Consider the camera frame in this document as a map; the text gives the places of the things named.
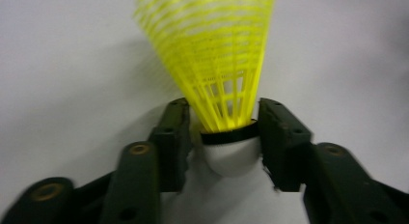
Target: badminton birdie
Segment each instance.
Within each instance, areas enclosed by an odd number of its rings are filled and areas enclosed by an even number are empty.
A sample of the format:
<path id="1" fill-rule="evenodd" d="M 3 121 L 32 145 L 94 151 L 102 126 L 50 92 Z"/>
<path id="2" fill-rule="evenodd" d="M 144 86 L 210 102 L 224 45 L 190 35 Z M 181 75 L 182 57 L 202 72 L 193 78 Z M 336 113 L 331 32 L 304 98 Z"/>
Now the badminton birdie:
<path id="1" fill-rule="evenodd" d="M 273 2 L 136 2 L 135 20 L 201 121 L 206 161 L 222 176 L 259 158 L 252 113 Z"/>

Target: black band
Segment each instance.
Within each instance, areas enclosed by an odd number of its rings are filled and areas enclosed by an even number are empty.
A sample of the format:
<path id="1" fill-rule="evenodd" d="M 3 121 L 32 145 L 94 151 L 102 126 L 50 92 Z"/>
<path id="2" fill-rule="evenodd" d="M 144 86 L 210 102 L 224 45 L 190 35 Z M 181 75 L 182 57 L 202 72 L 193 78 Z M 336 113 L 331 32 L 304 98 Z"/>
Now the black band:
<path id="1" fill-rule="evenodd" d="M 218 133 L 202 133 L 202 142 L 205 145 L 220 145 L 220 144 L 230 144 L 246 139 L 250 139 L 259 135 L 259 128 L 257 121 L 248 126 L 234 129 L 226 132 Z"/>

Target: white tabletop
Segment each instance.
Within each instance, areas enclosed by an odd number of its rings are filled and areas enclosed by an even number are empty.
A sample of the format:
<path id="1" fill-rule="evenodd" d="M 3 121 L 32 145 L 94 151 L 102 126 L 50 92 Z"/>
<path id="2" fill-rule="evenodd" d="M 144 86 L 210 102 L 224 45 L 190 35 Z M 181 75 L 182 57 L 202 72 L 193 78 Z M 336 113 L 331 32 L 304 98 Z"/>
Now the white tabletop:
<path id="1" fill-rule="evenodd" d="M 181 97 L 131 18 L 134 0 L 0 0 L 0 211 L 33 182 L 82 185 Z M 409 0 L 277 0 L 259 96 L 409 189 Z M 308 223 L 261 165 L 220 178 L 190 156 L 164 223 Z"/>

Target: yellow plastic netting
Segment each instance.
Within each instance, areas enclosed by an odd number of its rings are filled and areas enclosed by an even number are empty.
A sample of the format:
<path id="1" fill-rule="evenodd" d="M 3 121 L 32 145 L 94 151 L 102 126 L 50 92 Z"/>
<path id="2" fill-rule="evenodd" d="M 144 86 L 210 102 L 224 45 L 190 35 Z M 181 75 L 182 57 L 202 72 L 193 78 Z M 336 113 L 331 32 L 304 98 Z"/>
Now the yellow plastic netting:
<path id="1" fill-rule="evenodd" d="M 135 20 L 208 132 L 251 122 L 274 0 L 137 0 Z"/>

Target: white rounded tip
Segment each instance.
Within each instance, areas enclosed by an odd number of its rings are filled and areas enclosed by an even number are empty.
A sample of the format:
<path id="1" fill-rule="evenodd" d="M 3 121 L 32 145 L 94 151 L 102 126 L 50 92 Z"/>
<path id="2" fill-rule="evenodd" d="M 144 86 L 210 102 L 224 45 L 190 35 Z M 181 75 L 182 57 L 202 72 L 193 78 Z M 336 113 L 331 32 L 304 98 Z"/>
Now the white rounded tip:
<path id="1" fill-rule="evenodd" d="M 259 137 L 221 145 L 204 145 L 208 166 L 223 177 L 246 174 L 259 161 Z"/>

